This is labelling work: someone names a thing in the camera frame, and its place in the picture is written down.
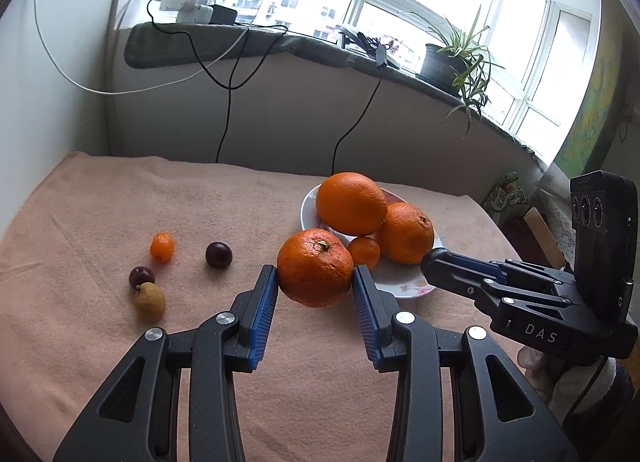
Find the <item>human hand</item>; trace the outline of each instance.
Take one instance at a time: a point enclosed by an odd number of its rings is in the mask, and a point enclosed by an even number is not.
[[[518,352],[518,365],[525,369],[531,386],[549,407],[560,424],[571,410],[580,394],[602,364],[599,359],[593,365],[572,366],[564,371],[564,362],[530,347]],[[616,377],[616,360],[607,358],[593,386],[572,413],[581,413],[602,400]]]

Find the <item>white plate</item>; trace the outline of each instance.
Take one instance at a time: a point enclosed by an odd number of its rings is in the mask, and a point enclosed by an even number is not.
[[[316,193],[318,188],[316,186],[308,194],[306,194],[305,200],[302,201],[300,207],[300,225],[302,229],[321,228],[336,235],[340,241],[346,247],[355,237],[350,235],[343,235],[336,230],[331,229],[327,224],[320,220],[318,213],[316,213]],[[402,200],[398,195],[392,194],[386,189],[382,190],[385,194],[386,203],[392,204],[394,202],[406,202]],[[434,230],[435,239],[433,241],[433,247],[444,247],[440,240],[440,237]],[[380,262],[371,273],[373,280],[376,282],[376,287],[381,291],[386,291],[396,296],[396,298],[417,298],[418,296],[424,296],[430,293],[435,287],[430,285],[420,272],[419,265],[402,265],[396,264],[387,260],[386,258],[380,258]]]

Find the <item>fruit stem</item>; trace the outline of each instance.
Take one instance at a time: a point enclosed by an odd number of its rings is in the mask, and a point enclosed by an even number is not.
[[[328,251],[329,244],[327,244],[324,240],[318,240],[317,242],[314,242],[314,249],[316,251]]]

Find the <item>silver bolt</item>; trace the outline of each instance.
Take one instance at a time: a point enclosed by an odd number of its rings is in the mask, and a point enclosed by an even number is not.
[[[150,328],[145,332],[145,339],[148,341],[155,341],[162,337],[162,329],[158,327]]]
[[[220,325],[229,325],[229,323],[233,323],[235,320],[236,316],[230,312],[221,312],[216,316],[216,321],[220,323]]]
[[[480,341],[481,339],[486,338],[486,330],[482,327],[471,327],[469,329],[469,336]]]
[[[396,320],[405,325],[409,325],[415,321],[415,316],[408,311],[401,311],[396,314]]]

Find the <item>orange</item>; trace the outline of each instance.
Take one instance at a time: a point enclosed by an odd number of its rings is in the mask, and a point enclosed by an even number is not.
[[[366,265],[370,271],[376,268],[380,259],[380,246],[373,238],[357,237],[347,246],[354,265]]]
[[[149,253],[151,257],[161,264],[170,261],[174,256],[175,240],[169,233],[158,233],[151,242]]]
[[[419,264],[433,248],[433,225],[424,211],[406,202],[390,204],[376,241],[388,259]]]
[[[278,285],[307,307],[328,307],[351,285],[353,260],[342,242],[323,229],[308,229],[287,239],[276,263]]]
[[[382,226],[386,215],[385,195],[364,175],[336,173],[318,189],[316,212],[336,231],[363,237]]]

